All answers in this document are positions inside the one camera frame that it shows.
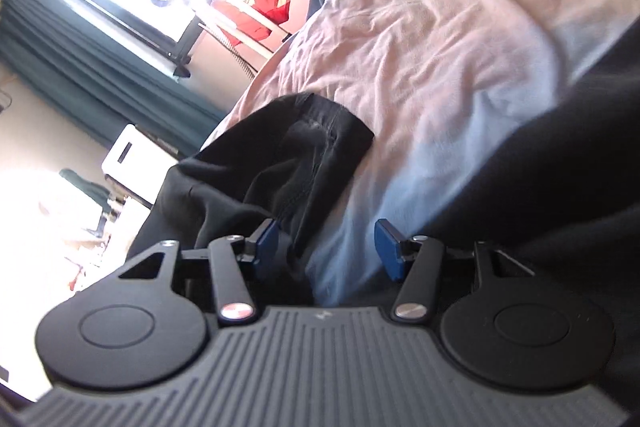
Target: teal curtain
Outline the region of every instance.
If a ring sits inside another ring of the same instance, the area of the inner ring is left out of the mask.
[[[224,117],[64,0],[2,0],[0,60],[107,147],[133,123],[191,155]]]

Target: blue tab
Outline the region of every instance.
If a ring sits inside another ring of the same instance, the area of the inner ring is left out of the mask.
[[[389,278],[396,282],[404,280],[407,269],[402,259],[402,234],[388,220],[379,219],[374,227],[373,239]]]
[[[278,224],[271,220],[262,235],[255,242],[255,258],[268,263],[278,250]]]

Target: wrinkled bedsheet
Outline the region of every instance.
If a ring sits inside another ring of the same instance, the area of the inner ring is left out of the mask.
[[[381,269],[378,218],[420,229],[639,14],[640,0],[326,0],[212,138],[303,90],[341,103],[375,133],[308,248],[316,299],[336,305]]]

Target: ribbed rubber surface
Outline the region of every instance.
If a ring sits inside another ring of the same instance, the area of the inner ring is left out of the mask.
[[[271,309],[226,328],[164,384],[122,395],[55,388],[22,413],[42,427],[615,427],[594,387],[517,396],[469,380],[431,333],[377,309]]]

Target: black handle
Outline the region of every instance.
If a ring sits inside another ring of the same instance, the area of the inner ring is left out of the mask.
[[[247,324],[257,318],[257,309],[244,284],[233,245],[241,235],[229,235],[209,244],[209,270],[216,315],[222,324]]]
[[[435,314],[445,246],[431,237],[422,246],[391,310],[396,322],[425,324]]]

